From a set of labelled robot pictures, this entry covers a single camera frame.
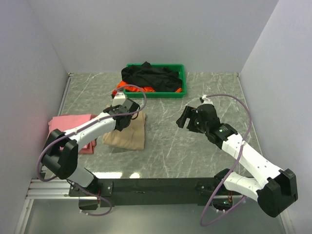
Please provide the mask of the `beige t shirt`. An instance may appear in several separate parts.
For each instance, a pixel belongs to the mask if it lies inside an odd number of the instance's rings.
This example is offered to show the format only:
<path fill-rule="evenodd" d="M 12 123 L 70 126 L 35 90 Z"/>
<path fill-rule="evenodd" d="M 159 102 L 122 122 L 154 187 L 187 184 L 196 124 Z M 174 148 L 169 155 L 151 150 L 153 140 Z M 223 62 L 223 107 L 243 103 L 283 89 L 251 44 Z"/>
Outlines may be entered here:
<path fill-rule="evenodd" d="M 138 117 L 131 120 L 130 125 L 121 132 L 114 130 L 105 133 L 103 144 L 128 150 L 143 150 L 145 143 L 146 114 L 139 112 Z"/>

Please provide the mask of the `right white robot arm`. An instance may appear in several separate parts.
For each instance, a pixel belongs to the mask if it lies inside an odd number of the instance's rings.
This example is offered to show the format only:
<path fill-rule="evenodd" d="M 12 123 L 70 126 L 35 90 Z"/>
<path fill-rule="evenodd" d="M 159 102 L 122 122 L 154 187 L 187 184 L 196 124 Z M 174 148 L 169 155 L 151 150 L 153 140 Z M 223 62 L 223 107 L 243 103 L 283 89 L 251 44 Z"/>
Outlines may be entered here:
<path fill-rule="evenodd" d="M 269 162 L 231 125 L 220 122 L 212 104 L 204 103 L 197 108 L 186 106 L 176 123 L 183 128 L 186 121 L 189 131 L 204 134 L 208 141 L 238 160 L 252 175 L 247 178 L 224 169 L 214 177 L 214 190 L 218 194 L 240 193 L 257 201 L 270 217 L 278 216 L 298 200 L 295 173 Z"/>

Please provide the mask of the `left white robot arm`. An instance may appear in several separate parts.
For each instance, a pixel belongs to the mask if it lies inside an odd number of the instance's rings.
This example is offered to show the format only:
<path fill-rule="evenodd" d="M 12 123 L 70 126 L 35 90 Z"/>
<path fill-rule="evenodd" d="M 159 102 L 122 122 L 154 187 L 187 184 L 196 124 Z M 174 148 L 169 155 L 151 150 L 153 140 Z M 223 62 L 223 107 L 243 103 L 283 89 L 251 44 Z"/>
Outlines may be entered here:
<path fill-rule="evenodd" d="M 66 130 L 53 130 L 45 143 L 37 163 L 37 177 L 40 177 L 39 165 L 47 167 L 55 177 L 66 179 L 79 185 L 87 196 L 97 194 L 100 190 L 98 178 L 87 169 L 79 166 L 78 153 L 88 143 L 100 135 L 113 130 L 122 131 L 130 125 L 132 116 L 140 110 L 133 100 L 126 98 L 122 104 L 110 106 L 90 121 Z"/>

